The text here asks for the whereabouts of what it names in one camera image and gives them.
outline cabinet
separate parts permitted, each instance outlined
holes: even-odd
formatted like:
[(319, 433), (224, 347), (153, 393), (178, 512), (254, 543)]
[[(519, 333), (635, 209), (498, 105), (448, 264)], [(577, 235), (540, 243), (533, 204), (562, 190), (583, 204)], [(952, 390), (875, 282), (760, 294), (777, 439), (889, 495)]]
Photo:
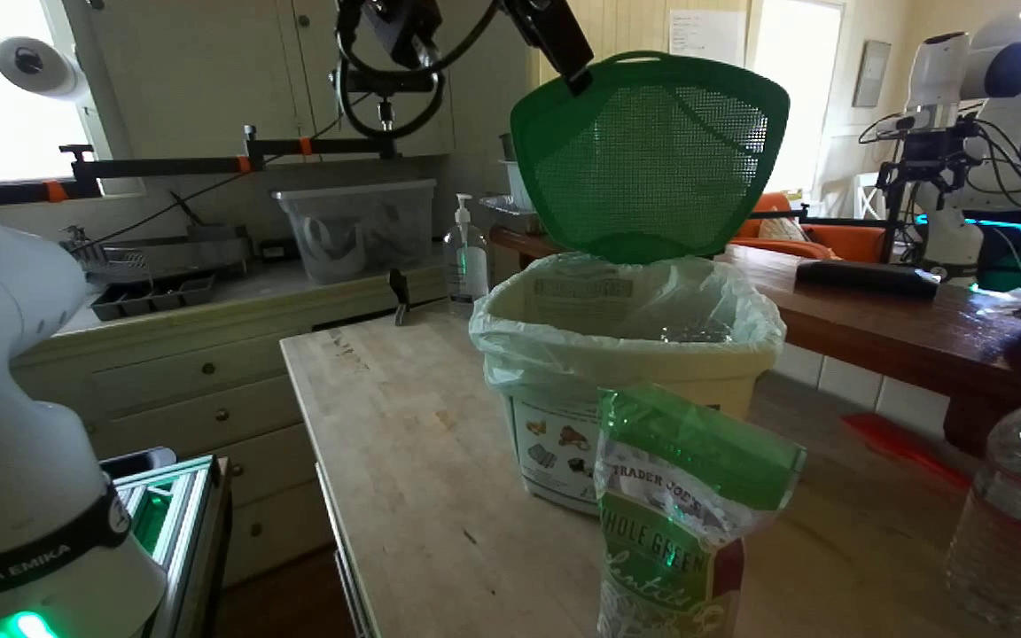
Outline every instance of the cabinet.
[[(63, 0), (63, 12), (88, 87), (111, 101), (98, 121), (117, 157), (241, 157), (244, 125), (263, 138), (306, 138), (336, 121), (335, 0)], [(360, 45), (383, 59), (368, 26)], [(421, 101), (399, 97), (399, 125)], [(400, 152), (452, 152), (448, 105)]]
[[(413, 270), (408, 288), (413, 300), (438, 296), (441, 270)], [(15, 371), (33, 398), (74, 406), (98, 456), (141, 448), (227, 456), (224, 586), (234, 586), (335, 543), (279, 335), (391, 305), (383, 276), (202, 305), (54, 335)]]

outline counter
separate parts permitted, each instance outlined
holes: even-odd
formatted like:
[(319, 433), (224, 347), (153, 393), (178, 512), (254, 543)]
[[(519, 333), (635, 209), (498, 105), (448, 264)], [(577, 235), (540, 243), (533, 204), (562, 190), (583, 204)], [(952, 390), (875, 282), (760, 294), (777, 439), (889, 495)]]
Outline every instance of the counter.
[[(465, 325), (419, 312), (279, 341), (364, 633), (577, 638), (599, 527), (524, 491)], [(809, 448), (748, 543), (737, 633), (989, 633), (941, 582), (956, 491), (848, 439), (842, 400), (766, 377), (753, 423)]]
[[(406, 270), (413, 300), (442, 296), (441, 270)], [(388, 276), (308, 288), (302, 270), (224, 282), (208, 305), (77, 322), (10, 368), (28, 398), (77, 411), (96, 456), (171, 448), (230, 459), (224, 586), (331, 543), (279, 341), (395, 312)]]
[[(400, 270), (413, 288), (425, 288), (428, 276), (441, 276), (441, 261), (425, 258), (419, 264)], [(181, 307), (166, 307), (166, 312), (145, 312), (145, 315), (124, 315), (124, 319), (98, 319), (93, 312), (96, 294), (85, 300), (83, 312), (74, 312), (74, 319), (68, 325), (58, 331), (58, 335), (68, 333), (88, 333), (88, 331), (111, 331), (111, 325), (140, 325), (140, 322), (159, 322), (159, 319), (174, 319), (174, 315), (202, 315), (208, 307), (224, 307), (224, 305), (263, 305), (263, 300), (288, 300), (288, 296), (302, 296), (302, 294), (325, 294), (325, 289), (351, 289), (351, 288), (388, 288), (388, 274), (364, 274), (344, 282), (312, 282), (302, 270), (302, 261), (254, 261), (244, 276), (234, 279), (218, 279), (208, 300), (202, 305), (181, 305)]]
[(986, 433), (1021, 405), (1021, 322), (992, 312), (1001, 294), (794, 288), (804, 258), (760, 249), (724, 258), (781, 305), (792, 344), (952, 398), (943, 439), (967, 452), (984, 452)]

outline white bin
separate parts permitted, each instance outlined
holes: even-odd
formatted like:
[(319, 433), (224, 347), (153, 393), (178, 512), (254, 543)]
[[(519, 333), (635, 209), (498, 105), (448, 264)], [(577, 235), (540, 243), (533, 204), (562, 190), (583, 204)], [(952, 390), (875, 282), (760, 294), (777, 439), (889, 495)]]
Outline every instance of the white bin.
[(611, 264), (553, 254), (505, 279), (467, 325), (507, 398), (527, 491), (596, 512), (596, 398), (651, 381), (744, 418), (783, 344), (777, 305), (708, 258)]
[(438, 179), (302, 189), (275, 197), (312, 282), (415, 264), (432, 250)]

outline drawer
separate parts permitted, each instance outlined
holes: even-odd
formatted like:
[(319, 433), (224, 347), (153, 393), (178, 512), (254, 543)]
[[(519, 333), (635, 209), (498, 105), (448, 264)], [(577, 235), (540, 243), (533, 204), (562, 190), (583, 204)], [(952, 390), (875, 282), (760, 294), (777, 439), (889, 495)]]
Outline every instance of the drawer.
[(59, 371), (59, 368), (42, 368), (42, 371), (15, 368), (15, 380), (35, 400), (71, 405), (74, 411), (85, 406), (83, 380), (74, 380), (71, 371)]
[(275, 335), (224, 347), (181, 352), (140, 366), (104, 368), (88, 380), (93, 414), (213, 393), (263, 377), (279, 377), (285, 361)]
[(239, 586), (279, 562), (312, 554), (315, 543), (315, 482), (302, 482), (279, 495), (234, 508), (224, 586)]
[(239, 508), (312, 478), (312, 448), (302, 426), (241, 439), (218, 452), (230, 459), (230, 495)]
[(181, 456), (207, 452), (270, 427), (288, 426), (290, 380), (275, 377), (250, 385), (218, 390), (171, 406), (114, 418), (93, 439), (98, 452), (140, 448), (174, 448)]

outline wooden table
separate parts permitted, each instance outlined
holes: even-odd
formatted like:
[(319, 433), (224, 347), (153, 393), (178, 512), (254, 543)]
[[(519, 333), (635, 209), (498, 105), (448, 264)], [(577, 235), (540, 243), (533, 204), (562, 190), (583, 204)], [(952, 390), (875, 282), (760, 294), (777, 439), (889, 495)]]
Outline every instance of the wooden table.
[[(490, 242), (520, 261), (553, 250), (546, 236), (505, 227), (494, 227)], [(799, 254), (732, 243), (724, 258), (781, 305), (792, 344), (948, 393), (943, 435), (967, 452), (984, 452), (995, 418), (1021, 405), (1021, 322), (986, 315), (995, 294), (941, 288), (921, 300), (838, 288), (794, 289), (794, 270), (804, 261)]]
[[(419, 312), (290, 335), (285, 361), (368, 633), (594, 633), (599, 527), (520, 488), (462, 322)], [(809, 463), (792, 511), (748, 543), (737, 633), (989, 633), (941, 582), (962, 495), (870, 452), (838, 427), (848, 406), (824, 400), (777, 377), (757, 390), (753, 423), (804, 444)]]

